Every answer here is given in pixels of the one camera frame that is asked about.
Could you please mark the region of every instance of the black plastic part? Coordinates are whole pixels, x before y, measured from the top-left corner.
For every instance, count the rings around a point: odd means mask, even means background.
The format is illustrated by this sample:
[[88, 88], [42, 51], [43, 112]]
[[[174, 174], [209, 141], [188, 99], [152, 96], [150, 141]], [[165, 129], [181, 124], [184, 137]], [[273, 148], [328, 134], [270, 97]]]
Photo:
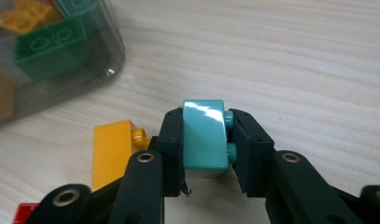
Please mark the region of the black plastic part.
[[152, 136], [148, 144], [148, 150], [158, 151], [157, 149], [158, 149], [158, 136]]
[[26, 224], [90, 223], [91, 190], [84, 185], [64, 185], [49, 193], [29, 216]]
[[235, 143], [236, 164], [233, 166], [239, 185], [247, 197], [265, 197], [268, 167], [274, 156], [274, 140], [247, 112], [233, 112], [233, 128], [228, 142]]
[[108, 223], [163, 223], [163, 212], [162, 156], [155, 150], [134, 153]]
[[98, 189], [91, 195], [91, 224], [105, 224], [110, 218], [122, 178]]
[[177, 197], [186, 192], [183, 167], [183, 108], [166, 113], [158, 136], [157, 150], [163, 157], [163, 195]]
[[292, 216], [292, 222], [272, 223], [362, 223], [303, 155], [277, 151], [271, 171], [274, 183], [267, 196], [268, 216], [271, 221], [287, 212]]
[[337, 189], [335, 187], [332, 187], [335, 192], [341, 197], [342, 201], [346, 204], [347, 207], [352, 210], [353, 213], [356, 214], [358, 218], [360, 218], [364, 223], [369, 223], [367, 221], [367, 214], [364, 213], [364, 211], [361, 209], [359, 204], [359, 198], [344, 192], [341, 189]]
[[380, 224], [380, 186], [367, 186], [362, 189], [359, 204], [365, 213], [367, 223]]

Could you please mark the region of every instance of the yellow lego stud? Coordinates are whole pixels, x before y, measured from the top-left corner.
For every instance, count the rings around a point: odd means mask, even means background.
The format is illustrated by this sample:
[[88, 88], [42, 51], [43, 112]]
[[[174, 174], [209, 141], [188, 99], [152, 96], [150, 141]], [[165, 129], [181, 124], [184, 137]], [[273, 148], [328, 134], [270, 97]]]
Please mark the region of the yellow lego stud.
[[17, 0], [15, 10], [3, 12], [0, 16], [1, 26], [18, 34], [28, 33], [61, 18], [52, 6], [35, 0]]
[[15, 82], [0, 73], [0, 119], [11, 117], [14, 110]]
[[93, 137], [92, 190], [122, 177], [130, 157], [148, 148], [144, 129], [130, 120], [95, 127]]

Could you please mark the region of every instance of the table surface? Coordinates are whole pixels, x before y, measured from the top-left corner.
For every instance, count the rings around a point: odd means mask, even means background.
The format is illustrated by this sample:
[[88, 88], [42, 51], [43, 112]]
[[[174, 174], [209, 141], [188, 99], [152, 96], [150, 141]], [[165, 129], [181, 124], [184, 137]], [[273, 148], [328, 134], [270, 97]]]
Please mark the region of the table surface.
[[[0, 223], [18, 203], [91, 184], [93, 128], [130, 119], [158, 135], [183, 99], [253, 115], [277, 150], [302, 153], [333, 186], [380, 184], [380, 0], [130, 1], [112, 4], [126, 46], [102, 88], [0, 128]], [[188, 179], [166, 223], [269, 223], [235, 174]]]

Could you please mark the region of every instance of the lego brick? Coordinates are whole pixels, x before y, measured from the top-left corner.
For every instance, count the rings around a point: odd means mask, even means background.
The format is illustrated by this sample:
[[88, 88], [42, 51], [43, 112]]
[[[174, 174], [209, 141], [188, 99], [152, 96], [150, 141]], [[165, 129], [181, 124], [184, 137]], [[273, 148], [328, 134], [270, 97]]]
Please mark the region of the lego brick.
[[61, 18], [52, 6], [33, 0], [17, 0], [14, 10], [0, 16], [1, 26], [18, 34], [26, 34]]
[[82, 19], [75, 17], [17, 36], [15, 64], [40, 81], [81, 66], [90, 53]]
[[95, 127], [93, 139], [92, 190], [98, 190], [122, 177], [129, 158], [148, 148], [143, 129], [130, 120]]
[[55, 11], [56, 11], [60, 16], [62, 16], [62, 12], [61, 12], [61, 10], [56, 6], [55, 1], [53, 1], [53, 0], [46, 0], [46, 3], [49, 4], [50, 6], [52, 6], [52, 7], [55, 9]]
[[82, 17], [88, 34], [107, 26], [106, 15], [98, 0], [54, 0], [65, 18]]
[[232, 112], [224, 111], [220, 100], [185, 100], [183, 105], [186, 176], [222, 175], [230, 161], [236, 160], [236, 148], [227, 144], [226, 136], [226, 126], [232, 127]]
[[37, 206], [38, 203], [20, 203], [12, 224], [25, 224]]
[[1, 14], [1, 26], [18, 34], [25, 34], [41, 27], [43, 23], [36, 18], [27, 18], [17, 11], [7, 11]]
[[0, 72], [0, 120], [12, 116], [14, 98], [15, 82]]
[[36, 18], [43, 24], [53, 23], [61, 19], [59, 13], [52, 6], [34, 0], [17, 0], [15, 7], [16, 11], [26, 18]]

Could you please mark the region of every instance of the screw hole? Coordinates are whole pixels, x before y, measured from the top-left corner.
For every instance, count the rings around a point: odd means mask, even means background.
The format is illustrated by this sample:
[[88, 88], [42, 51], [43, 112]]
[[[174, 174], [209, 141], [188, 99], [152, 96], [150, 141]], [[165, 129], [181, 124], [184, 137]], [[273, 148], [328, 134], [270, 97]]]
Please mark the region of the screw hole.
[[289, 161], [289, 162], [299, 162], [301, 159], [292, 153], [285, 153], [282, 155], [283, 160]]
[[137, 157], [137, 160], [140, 162], [149, 162], [154, 160], [154, 155], [149, 153], [143, 153]]
[[67, 206], [75, 202], [78, 197], [79, 191], [77, 189], [66, 189], [53, 198], [53, 204], [57, 207]]

